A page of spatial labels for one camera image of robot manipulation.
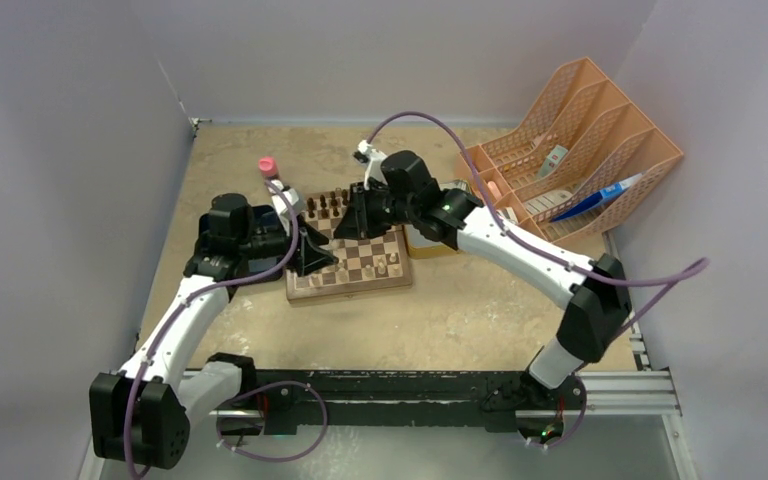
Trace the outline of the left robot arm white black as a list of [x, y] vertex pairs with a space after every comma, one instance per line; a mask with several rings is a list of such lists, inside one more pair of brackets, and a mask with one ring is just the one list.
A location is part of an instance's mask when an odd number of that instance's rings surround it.
[[268, 411], [272, 388], [259, 385], [252, 358], [212, 355], [194, 376], [185, 371], [208, 327], [237, 290], [285, 270], [313, 273], [335, 264], [327, 238], [304, 219], [305, 202], [288, 186], [270, 183], [271, 204], [252, 206], [238, 193], [215, 197], [198, 223], [193, 254], [163, 318], [142, 347], [117, 371], [100, 373], [89, 388], [96, 456], [136, 470], [171, 469], [185, 452], [192, 427], [227, 402]]

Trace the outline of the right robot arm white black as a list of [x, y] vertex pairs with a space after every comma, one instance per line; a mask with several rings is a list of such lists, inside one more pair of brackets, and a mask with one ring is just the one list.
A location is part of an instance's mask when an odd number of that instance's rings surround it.
[[409, 225], [426, 240], [482, 257], [527, 281], [564, 315], [557, 333], [536, 354], [521, 381], [524, 399], [544, 407], [579, 367], [600, 361], [631, 312], [622, 263], [593, 260], [548, 243], [461, 188], [442, 188], [418, 155], [386, 155], [367, 142], [354, 154], [364, 179], [349, 187], [337, 239], [372, 239]]

